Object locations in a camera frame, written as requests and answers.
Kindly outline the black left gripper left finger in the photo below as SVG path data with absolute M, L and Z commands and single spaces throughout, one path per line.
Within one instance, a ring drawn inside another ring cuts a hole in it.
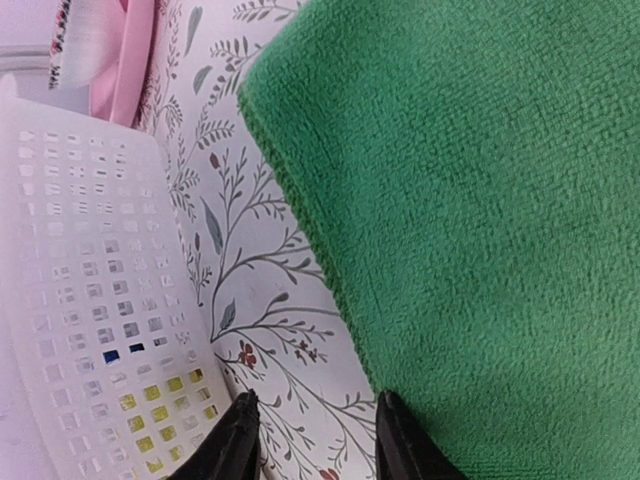
M 169 480 L 260 478 L 260 415 L 253 390 L 239 394 L 196 451 Z

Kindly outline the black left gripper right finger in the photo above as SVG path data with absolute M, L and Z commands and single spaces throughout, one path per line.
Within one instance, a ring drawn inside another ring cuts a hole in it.
M 401 397 L 381 392 L 376 407 L 376 478 L 465 480 L 428 436 Z

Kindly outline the green microfiber towel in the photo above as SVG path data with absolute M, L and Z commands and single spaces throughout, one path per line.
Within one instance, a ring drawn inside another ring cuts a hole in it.
M 639 5 L 311 1 L 239 90 L 375 391 L 470 479 L 639 475 Z

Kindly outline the yellow-green crocodile towel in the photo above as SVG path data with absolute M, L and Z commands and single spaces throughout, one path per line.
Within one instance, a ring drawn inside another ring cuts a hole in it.
M 166 479 L 195 452 L 220 416 L 211 375 L 173 374 L 118 399 L 124 415 L 123 479 Z

